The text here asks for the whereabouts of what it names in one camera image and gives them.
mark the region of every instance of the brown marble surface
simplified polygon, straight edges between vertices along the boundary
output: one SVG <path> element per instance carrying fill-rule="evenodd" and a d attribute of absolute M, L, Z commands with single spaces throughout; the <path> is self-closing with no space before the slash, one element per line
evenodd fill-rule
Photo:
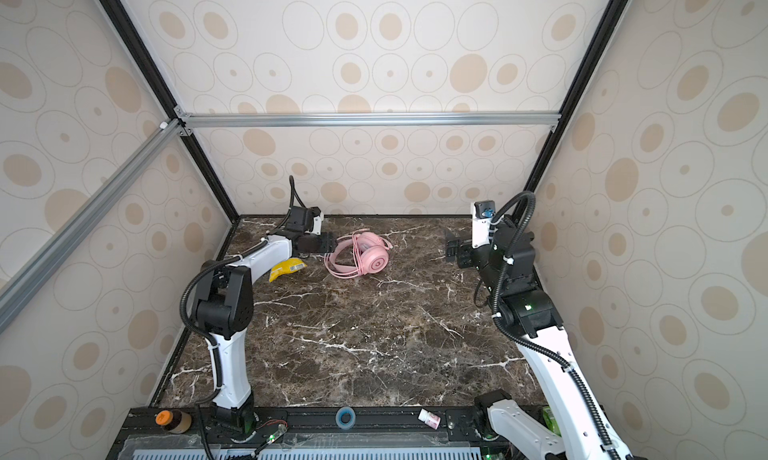
<path fill-rule="evenodd" d="M 274 225 L 244 219 L 229 254 Z M 446 263 L 443 228 L 468 219 L 329 218 L 336 235 L 368 227 L 394 244 L 389 265 L 355 280 L 331 276 L 320 256 L 272 283 L 254 283 L 246 368 L 258 406 L 471 405 L 504 388 L 520 404 L 544 395 L 517 348 L 472 303 L 474 270 Z M 192 335 L 161 401 L 186 406 L 210 391 L 210 358 Z"/>

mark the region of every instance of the yellow packet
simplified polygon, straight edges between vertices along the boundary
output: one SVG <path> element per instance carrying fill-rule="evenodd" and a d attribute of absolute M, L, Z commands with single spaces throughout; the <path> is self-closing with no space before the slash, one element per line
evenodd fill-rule
<path fill-rule="evenodd" d="M 289 258 L 284 262 L 280 262 L 277 265 L 274 265 L 272 267 L 272 271 L 270 272 L 270 282 L 272 282 L 275 278 L 277 278 L 280 275 L 285 275 L 286 273 L 298 272 L 305 266 L 306 266 L 306 263 L 302 262 L 298 258 Z"/>

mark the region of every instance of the patterned wallpaper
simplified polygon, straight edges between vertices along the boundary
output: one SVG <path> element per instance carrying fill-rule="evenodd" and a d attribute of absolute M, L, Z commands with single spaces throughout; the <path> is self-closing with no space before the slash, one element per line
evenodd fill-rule
<path fill-rule="evenodd" d="M 241 214 L 283 214 L 288 176 L 330 214 L 468 214 L 520 191 L 545 125 L 201 128 L 197 137 Z"/>
<path fill-rule="evenodd" d="M 2 287 L 164 115 L 93 0 L 0 0 L 0 38 Z"/>
<path fill-rule="evenodd" d="M 162 150 L 0 336 L 2 460 L 101 460 L 147 403 L 229 228 L 184 152 Z"/>
<path fill-rule="evenodd" d="M 608 0 L 126 0 L 196 113 L 558 110 Z"/>
<path fill-rule="evenodd" d="M 538 189 L 538 267 L 634 452 L 768 452 L 768 0 L 634 0 Z"/>

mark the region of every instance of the brown bottle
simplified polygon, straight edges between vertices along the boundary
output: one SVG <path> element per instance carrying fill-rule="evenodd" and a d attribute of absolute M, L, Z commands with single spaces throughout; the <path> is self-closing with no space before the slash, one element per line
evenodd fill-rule
<path fill-rule="evenodd" d="M 192 416 L 181 410 L 163 410 L 154 417 L 160 428 L 170 433 L 184 433 L 192 425 Z"/>

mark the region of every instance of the roll of tape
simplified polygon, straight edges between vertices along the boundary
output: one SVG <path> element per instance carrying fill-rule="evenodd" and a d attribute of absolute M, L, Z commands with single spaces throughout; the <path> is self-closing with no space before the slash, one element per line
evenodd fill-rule
<path fill-rule="evenodd" d="M 344 423 L 341 418 L 344 415 L 349 415 L 350 420 L 347 423 Z M 339 426 L 341 430 L 349 430 L 351 427 L 355 425 L 355 411 L 352 410 L 351 407 L 341 407 L 339 408 L 339 411 L 336 412 L 336 424 Z"/>

